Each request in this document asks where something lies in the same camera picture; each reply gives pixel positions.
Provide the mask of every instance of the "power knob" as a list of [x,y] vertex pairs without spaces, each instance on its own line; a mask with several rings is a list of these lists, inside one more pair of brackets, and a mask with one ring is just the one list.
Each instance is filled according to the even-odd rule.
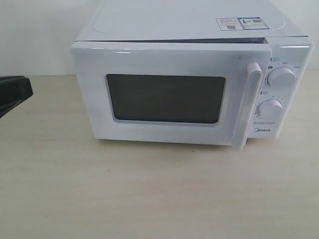
[[272,71],[268,76],[268,84],[271,87],[281,88],[293,86],[296,82],[294,72],[288,67],[280,67]]
[[265,101],[258,107],[258,113],[265,120],[277,120],[283,114],[283,111],[282,104],[277,100]]

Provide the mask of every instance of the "table surface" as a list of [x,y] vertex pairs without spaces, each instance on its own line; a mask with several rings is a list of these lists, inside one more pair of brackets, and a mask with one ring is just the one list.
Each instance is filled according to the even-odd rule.
[[0,238],[319,238],[318,77],[241,152],[96,140],[76,78],[33,77],[0,120]]

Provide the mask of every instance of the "barcode sticker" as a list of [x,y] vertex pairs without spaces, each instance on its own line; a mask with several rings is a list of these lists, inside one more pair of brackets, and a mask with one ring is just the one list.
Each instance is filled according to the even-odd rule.
[[240,17],[238,20],[245,30],[269,29],[260,17]]
[[242,31],[243,26],[238,18],[217,18],[217,23],[222,31]]

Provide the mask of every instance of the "white microwave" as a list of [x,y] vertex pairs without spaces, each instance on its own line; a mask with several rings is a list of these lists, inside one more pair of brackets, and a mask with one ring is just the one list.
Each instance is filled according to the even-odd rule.
[[264,0],[105,0],[71,54],[96,138],[241,150],[278,135],[312,48]]

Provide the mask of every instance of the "brand logo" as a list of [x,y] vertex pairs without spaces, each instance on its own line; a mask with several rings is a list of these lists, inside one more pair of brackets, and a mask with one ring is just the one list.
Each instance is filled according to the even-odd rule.
[[255,132],[270,132],[268,128],[255,128]]

